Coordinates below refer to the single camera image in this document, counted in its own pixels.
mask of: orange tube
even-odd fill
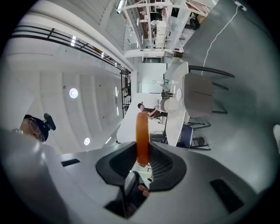
[[[140,112],[136,119],[136,154],[137,162],[147,165],[149,162],[149,129],[147,112]]]

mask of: black cap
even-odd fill
[[[29,114],[24,116],[24,119],[28,119],[28,118],[33,118],[37,122],[40,131],[44,135],[45,141],[47,141],[49,137],[49,130],[50,130],[48,125],[45,122],[43,122],[41,119],[33,117]]]

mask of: white cable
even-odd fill
[[[231,18],[231,20],[224,26],[224,28],[222,28],[222,30],[216,35],[215,39],[211,42],[210,47],[209,47],[209,49],[207,50],[206,57],[205,57],[205,59],[204,59],[203,67],[204,67],[204,65],[205,65],[206,58],[207,58],[207,56],[208,56],[208,52],[209,52],[209,50],[210,50],[212,44],[213,44],[214,41],[217,39],[217,36],[221,34],[221,32],[227,27],[227,25],[229,25],[229,24],[231,23],[231,21],[233,20],[233,18],[236,16],[238,7],[239,7],[239,6],[236,7],[236,12],[235,12],[235,14],[233,15],[233,17]]]

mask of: railing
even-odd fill
[[[130,72],[125,69],[121,71],[122,82],[122,117],[126,114],[131,103],[131,79]]]
[[[90,45],[89,43],[86,43],[85,41],[78,38],[76,38],[75,43],[73,43],[72,35],[65,33],[63,34],[61,31],[54,28],[46,29],[30,25],[18,25],[10,38],[33,38],[58,43],[98,58],[107,64],[116,67],[117,69],[126,70],[124,66],[117,63],[109,55],[104,54],[102,51]]]

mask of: round light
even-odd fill
[[[89,138],[84,139],[84,145],[88,145],[90,142],[91,142],[91,140]]]
[[[78,90],[75,89],[75,88],[70,89],[70,91],[69,91],[69,96],[70,96],[72,99],[75,99],[75,98],[78,96]]]

